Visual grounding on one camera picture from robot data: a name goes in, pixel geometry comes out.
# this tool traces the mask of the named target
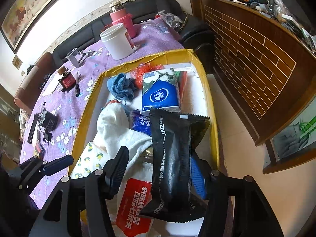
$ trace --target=beige floor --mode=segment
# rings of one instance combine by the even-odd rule
[[[208,75],[208,80],[228,175],[253,176],[276,214],[284,236],[294,237],[316,205],[316,160],[264,175],[262,169],[268,157],[266,147],[254,145],[214,76]]]

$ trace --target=pink bottle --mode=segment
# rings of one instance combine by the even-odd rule
[[[132,21],[132,15],[127,14],[124,6],[120,1],[110,4],[110,17],[112,19],[113,25],[118,23],[123,23],[124,27],[131,38],[136,36],[136,30]]]

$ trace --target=floral tablecloth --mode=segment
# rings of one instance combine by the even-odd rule
[[[34,114],[41,111],[44,102],[46,102],[46,109],[58,117],[57,127],[54,131],[52,131],[53,138],[50,143],[47,143],[44,146],[46,150],[44,160],[50,162],[54,159],[61,158],[62,156],[72,153],[77,127],[86,103],[89,100],[94,83],[101,73],[124,62],[133,61],[149,54],[183,48],[183,46],[176,41],[179,35],[173,32],[173,30],[167,28],[165,23],[160,19],[137,24],[135,27],[137,30],[137,36],[133,39],[133,41],[140,47],[127,58],[119,61],[114,60],[100,40],[85,50],[95,52],[84,61],[82,67],[78,69],[73,67],[70,61],[64,64],[66,68],[71,70],[74,76],[77,72],[81,75],[81,80],[79,82],[80,95],[78,98],[75,97],[74,88],[69,92],[61,92],[62,87],[60,85],[53,94],[48,96],[40,95],[33,109],[31,118],[26,125],[20,163],[23,163],[25,160],[34,156],[34,148],[27,142],[27,137],[34,119]],[[56,73],[57,72],[52,74],[48,83],[54,78]],[[34,199],[39,209],[42,208],[46,199],[60,178],[64,175],[67,175],[67,169],[57,172],[50,177],[43,177],[31,193],[31,197]]]

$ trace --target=brick pattern panel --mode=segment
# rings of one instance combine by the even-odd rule
[[[245,24],[204,6],[216,35],[215,61],[259,119],[287,83],[296,62]]]

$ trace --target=white bucket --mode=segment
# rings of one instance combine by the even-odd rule
[[[118,23],[106,29],[100,34],[100,37],[115,60],[121,60],[131,55],[136,49],[123,23]]]

